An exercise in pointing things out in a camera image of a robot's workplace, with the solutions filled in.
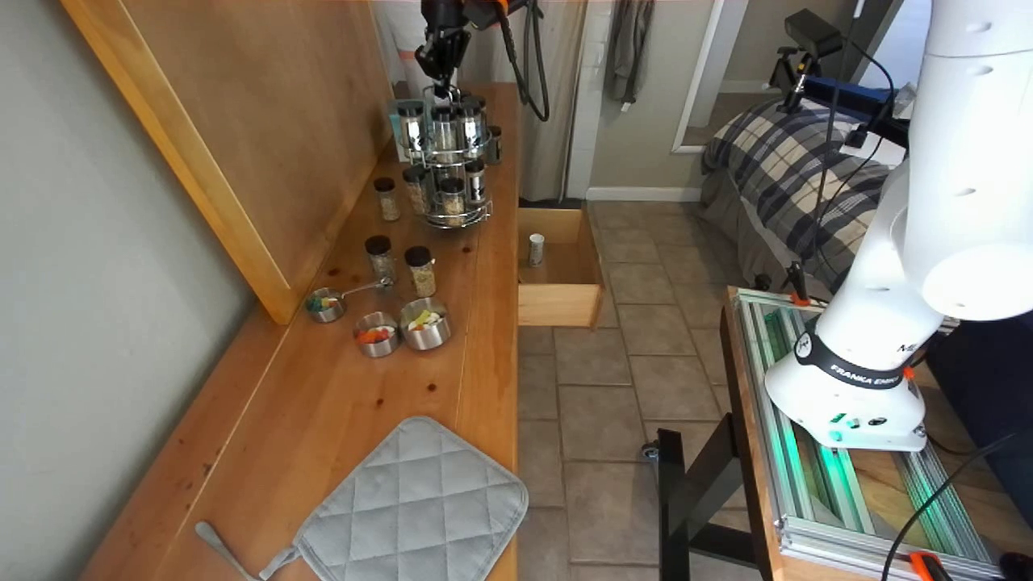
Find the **white robot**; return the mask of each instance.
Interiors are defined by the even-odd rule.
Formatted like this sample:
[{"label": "white robot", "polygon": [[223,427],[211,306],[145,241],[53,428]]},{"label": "white robot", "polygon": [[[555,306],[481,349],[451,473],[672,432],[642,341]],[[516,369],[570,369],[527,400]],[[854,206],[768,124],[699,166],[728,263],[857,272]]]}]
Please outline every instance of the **white robot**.
[{"label": "white robot", "polygon": [[822,446],[919,453],[924,400],[906,361],[944,318],[1027,310],[1033,4],[937,0],[910,159],[888,176],[842,290],[765,391]]}]

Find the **wooden drawer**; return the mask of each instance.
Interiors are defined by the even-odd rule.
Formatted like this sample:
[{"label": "wooden drawer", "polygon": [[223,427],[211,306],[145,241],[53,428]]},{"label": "wooden drawer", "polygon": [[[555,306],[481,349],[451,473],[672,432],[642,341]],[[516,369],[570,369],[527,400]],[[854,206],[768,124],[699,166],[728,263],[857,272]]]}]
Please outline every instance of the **wooden drawer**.
[{"label": "wooden drawer", "polygon": [[[520,327],[593,327],[604,293],[593,239],[585,210],[520,210]],[[544,259],[527,260],[527,235],[544,235]]]}]

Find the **wooden board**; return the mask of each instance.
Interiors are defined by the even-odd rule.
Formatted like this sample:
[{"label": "wooden board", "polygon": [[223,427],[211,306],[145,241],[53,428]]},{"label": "wooden board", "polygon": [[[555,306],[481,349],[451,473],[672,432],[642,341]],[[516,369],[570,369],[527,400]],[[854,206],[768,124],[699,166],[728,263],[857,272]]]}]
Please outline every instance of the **wooden board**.
[{"label": "wooden board", "polygon": [[[481,88],[488,119],[503,124],[503,161],[488,171],[493,217],[467,232],[437,232],[402,206],[380,223],[360,195],[336,239],[319,279],[342,290],[372,278],[364,235],[386,232],[397,274],[406,245],[430,245],[451,341],[432,355],[401,349],[364,359],[351,327],[367,310],[397,312],[412,297],[359,293],[340,321],[296,312],[279,329],[255,312],[167,436],[155,463],[107,530],[84,578],[237,578],[191,526],[211,519],[257,571],[289,545],[302,516],[406,417],[437,417],[470,446],[516,472],[516,93]],[[374,175],[397,176],[393,156]],[[279,581],[312,578],[302,562]],[[516,581],[516,549],[493,581]]]},{"label": "wooden board", "polygon": [[272,318],[286,321],[386,141],[364,0],[64,0]]}]

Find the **gray oven mitt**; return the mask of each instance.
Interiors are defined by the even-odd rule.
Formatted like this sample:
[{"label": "gray oven mitt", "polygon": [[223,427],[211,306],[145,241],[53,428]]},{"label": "gray oven mitt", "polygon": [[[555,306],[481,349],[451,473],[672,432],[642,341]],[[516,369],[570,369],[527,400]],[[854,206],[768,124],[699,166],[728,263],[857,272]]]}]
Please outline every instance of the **gray oven mitt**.
[{"label": "gray oven mitt", "polygon": [[296,556],[323,581],[488,578],[528,506],[527,486],[430,417],[402,419],[257,578]]}]

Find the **bed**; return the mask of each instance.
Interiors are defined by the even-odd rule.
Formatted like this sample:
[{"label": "bed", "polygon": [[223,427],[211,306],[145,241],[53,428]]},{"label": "bed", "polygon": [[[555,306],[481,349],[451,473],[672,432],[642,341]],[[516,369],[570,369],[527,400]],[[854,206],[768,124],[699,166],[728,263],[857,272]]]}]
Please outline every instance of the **bed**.
[{"label": "bed", "polygon": [[810,297],[842,283],[882,182],[903,159],[878,134],[848,149],[848,129],[848,116],[828,124],[822,106],[758,102],[708,141],[699,206],[734,239],[747,279],[781,286],[797,260]]}]

